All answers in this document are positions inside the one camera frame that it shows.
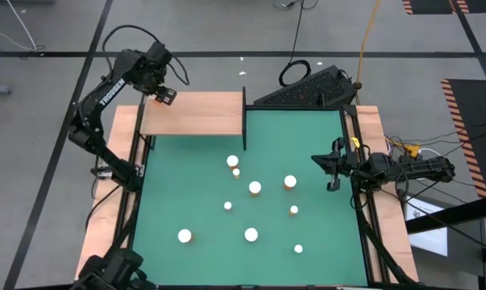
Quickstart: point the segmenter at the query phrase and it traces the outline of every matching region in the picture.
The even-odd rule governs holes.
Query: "white paper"
[[[442,210],[442,208],[436,205],[420,201],[416,198],[411,199],[409,203],[423,209],[427,213],[435,213]],[[413,206],[407,205],[407,210],[405,211],[405,220],[408,221],[412,218],[419,218],[425,215],[425,213],[415,209]],[[418,234],[410,234],[409,243],[413,247],[447,256],[447,228],[429,230]]]

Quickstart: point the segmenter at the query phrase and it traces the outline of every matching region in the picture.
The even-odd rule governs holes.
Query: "wooden table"
[[[227,94],[230,94],[232,96],[231,100],[234,102],[232,110],[235,114],[237,114],[235,103],[241,101],[241,99],[239,99],[239,95],[237,93],[220,93],[218,97],[221,97],[223,94],[225,96]],[[194,113],[197,112],[197,110],[195,109],[197,109],[198,104],[191,107],[187,106],[186,103],[179,102],[179,100],[180,98],[178,97],[175,100],[176,104],[173,105],[178,105],[179,107],[181,107],[184,112],[189,115],[189,121],[191,120],[191,118],[195,122],[198,120],[202,120],[202,118],[204,117],[207,118],[206,116],[201,116],[200,114]],[[223,98],[223,101],[230,102],[230,99]],[[154,120],[160,117],[156,116],[156,111],[158,110],[157,106],[158,105],[156,105],[155,103],[147,104],[144,112],[146,114],[144,116],[146,118],[146,122],[148,120]],[[118,106],[115,112],[114,122],[108,141],[108,148],[111,149],[112,152],[121,159],[127,160],[130,154],[131,141],[135,129],[137,109],[137,106]],[[219,107],[218,110],[213,109],[210,113],[214,116],[217,116],[218,120],[213,121],[212,119],[207,118],[209,122],[213,121],[213,123],[220,124],[218,122],[219,120],[225,120],[225,122],[221,123],[218,126],[218,128],[221,128],[219,129],[221,131],[217,131],[216,134],[241,134],[240,127],[234,125],[239,122],[237,117],[233,118],[226,116],[226,112],[223,113],[221,107]],[[387,148],[384,140],[384,132],[382,129],[382,124],[380,122],[379,110],[377,109],[377,107],[357,106],[357,119],[359,121],[363,143],[367,144],[372,152],[386,153]],[[190,133],[190,129],[188,129],[183,122],[179,122],[179,124],[181,124],[180,130]],[[350,118],[347,118],[347,127],[349,129],[349,135],[353,136],[354,133]],[[169,126],[162,126],[160,128],[160,130],[163,131],[162,134],[165,134],[165,131],[168,128]],[[148,133],[148,124],[143,124],[141,126],[141,133],[144,134],[144,132]],[[138,148],[138,162],[141,159],[142,147],[143,143],[141,142],[139,143]],[[96,190],[96,199],[94,200],[94,204],[101,200],[114,186],[115,184],[111,180],[98,181],[98,188]],[[393,183],[383,186],[383,189],[394,193]],[[395,197],[392,197],[387,193],[382,192],[375,193],[374,199],[383,244],[388,249],[392,257],[402,267],[402,269],[404,269],[405,273],[412,279],[418,280],[417,271],[413,260],[413,253],[411,251],[411,246],[409,245],[408,235],[405,228],[404,215],[402,213],[402,208],[399,201]],[[103,256],[110,247],[114,235],[114,228],[118,216],[120,201],[121,189],[118,190],[118,193],[113,194],[108,200],[106,200],[101,206],[99,206],[94,212],[94,215],[90,218],[89,229],[85,234],[85,241],[81,251],[80,262],[77,267],[77,274],[83,267],[85,261],[91,255]],[[370,249],[374,279],[375,281],[380,282],[382,279],[377,253],[370,242],[368,242],[368,245]],[[392,281],[395,281],[392,275],[390,275],[390,277]]]

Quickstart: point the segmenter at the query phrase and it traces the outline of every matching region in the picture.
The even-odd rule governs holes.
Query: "green table surface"
[[[150,152],[133,250],[159,285],[366,285],[351,185],[326,191],[330,177],[311,155],[343,136],[338,111],[249,110],[240,136],[157,136]],[[226,165],[239,157],[240,179]],[[283,187],[294,175],[297,186]],[[262,184],[258,197],[248,185]],[[223,208],[232,202],[232,211]],[[289,216],[289,207],[298,214]],[[255,242],[244,231],[259,232]],[[191,243],[178,232],[189,229]],[[301,244],[303,252],[293,251]]]

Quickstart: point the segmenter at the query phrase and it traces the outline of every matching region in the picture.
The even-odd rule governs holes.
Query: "gray floor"
[[[47,51],[86,51],[104,1],[56,0],[53,6],[22,6],[18,10],[35,41]],[[358,51],[373,8],[368,0],[321,0],[306,11],[298,37],[298,50]],[[288,51],[293,44],[298,9],[272,8],[271,0],[132,0],[115,1],[103,35],[113,27],[131,23],[156,33],[172,51]],[[486,14],[468,15],[481,47],[486,51]],[[28,39],[8,6],[0,5],[0,31],[28,45]],[[137,31],[121,31],[107,50],[147,49],[150,41]],[[17,50],[0,37],[0,47]],[[370,34],[367,51],[472,52],[456,15],[413,16],[400,0],[384,0]],[[335,64],[351,76],[357,58],[308,58],[313,70]],[[279,89],[277,77],[286,58],[187,58],[191,86],[179,84],[171,74],[166,84],[177,90],[227,91],[247,87],[248,102]],[[83,65],[83,58],[0,58],[0,84],[12,87],[0,96],[0,288],[6,279],[24,231],[40,181]],[[95,59],[84,93],[106,73],[103,59]],[[294,81],[303,72],[292,70]],[[475,59],[365,59],[361,102],[379,106],[384,131],[405,139],[430,138],[454,130],[442,95],[442,78],[483,80]],[[135,104],[139,94],[126,88],[116,104]],[[114,106],[103,114],[108,126]],[[453,146],[431,146],[439,152]],[[463,154],[449,155],[456,179],[471,182]],[[91,155],[67,142],[60,157],[42,216],[35,230],[17,287],[70,283],[81,251],[86,214],[92,200],[89,188]],[[473,188],[438,185],[466,201],[476,199]],[[413,191],[421,187],[412,184]],[[435,191],[429,197],[456,204]],[[435,265],[415,256],[420,279],[429,285],[476,288],[476,278]]]

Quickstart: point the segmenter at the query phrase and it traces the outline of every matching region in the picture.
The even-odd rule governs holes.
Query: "black robotic arm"
[[[71,121],[69,139],[109,164],[112,180],[128,191],[140,190],[141,176],[136,166],[118,158],[106,146],[101,113],[125,85],[144,95],[156,95],[158,102],[171,105],[177,92],[162,86],[171,59],[171,52],[158,41],[146,53],[122,50],[109,75],[102,77],[102,82],[77,104]]]

